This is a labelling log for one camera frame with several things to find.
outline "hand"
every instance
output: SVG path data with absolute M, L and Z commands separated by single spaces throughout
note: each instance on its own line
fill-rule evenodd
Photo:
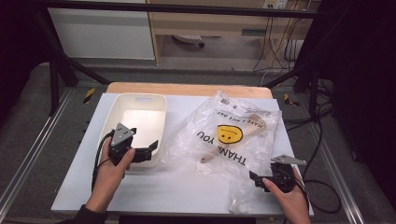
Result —
M 100 162 L 108 159 L 108 151 L 110 148 L 111 137 L 107 138 L 103 145 L 102 156 Z M 114 193 L 120 185 L 125 174 L 125 170 L 131 164 L 134 158 L 134 149 L 129 149 L 123 156 L 120 163 L 115 166 L 111 160 L 105 161 L 100 167 L 98 176 L 96 177 L 95 187 L 93 188 L 90 199 L 85 207 L 93 212 L 104 213 Z
M 294 176 L 300 180 L 301 183 L 303 183 L 301 177 L 294 167 L 293 172 Z M 282 211 L 285 213 L 286 218 L 291 223 L 311 223 L 308 215 L 305 196 L 297 186 L 294 186 L 294 189 L 291 192 L 284 193 L 271 180 L 264 178 L 262 182 L 275 195 L 277 201 L 282 207 Z

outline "white plastic tray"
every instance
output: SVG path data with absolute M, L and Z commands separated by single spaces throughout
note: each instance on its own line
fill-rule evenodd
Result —
M 98 146 L 102 138 L 117 127 L 120 122 L 125 127 L 136 128 L 132 147 L 148 147 L 159 141 L 152 152 L 151 161 L 132 163 L 131 167 L 153 167 L 160 161 L 161 142 L 166 118 L 166 98 L 159 94 L 124 93 L 120 94 L 105 121 Z

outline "smiley face print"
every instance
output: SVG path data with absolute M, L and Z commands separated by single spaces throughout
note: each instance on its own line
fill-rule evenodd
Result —
M 233 144 L 242 140 L 243 132 L 239 127 L 233 125 L 219 125 L 218 137 L 223 144 Z

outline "white tabletop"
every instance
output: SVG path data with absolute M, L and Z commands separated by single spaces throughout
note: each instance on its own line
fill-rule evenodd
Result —
M 91 181 L 97 144 L 117 93 L 104 93 L 93 114 L 90 126 L 78 148 L 70 169 L 51 207 L 52 211 L 75 214 L 91 195 Z M 170 132 L 207 96 L 166 95 L 167 112 L 164 132 Z M 276 100 L 243 100 L 266 110 L 278 110 Z M 286 154 L 294 157 L 283 121 L 278 127 L 272 157 Z M 128 173 L 114 195 L 108 212 L 118 214 L 167 216 L 240 216 L 229 211 L 230 184 L 220 175 L 199 175 L 196 161 L 189 159 L 175 166 L 159 163 L 151 169 Z M 265 193 L 252 203 L 255 217 L 282 215 L 271 193 Z

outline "black stand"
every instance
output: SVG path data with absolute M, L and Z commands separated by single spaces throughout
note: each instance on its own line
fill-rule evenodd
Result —
M 51 60 L 49 60 L 49 72 L 50 72 L 50 85 L 51 85 L 51 110 L 49 115 L 52 116 L 59 106 L 59 80 L 58 75 L 64 81 L 64 84 L 68 87 L 76 87 L 78 84 L 78 79 L 74 73 L 73 68 L 82 72 L 83 74 L 95 79 L 102 84 L 110 84 L 111 81 L 100 77 L 93 71 L 84 67 L 80 63 L 77 63 L 73 59 L 69 58 L 62 48 L 61 42 L 56 35 L 55 28 L 50 24 L 50 15 L 48 10 L 43 7 L 30 5 L 30 13 L 35 20 L 39 29 L 44 34 L 44 37 L 49 43 L 49 55 Z

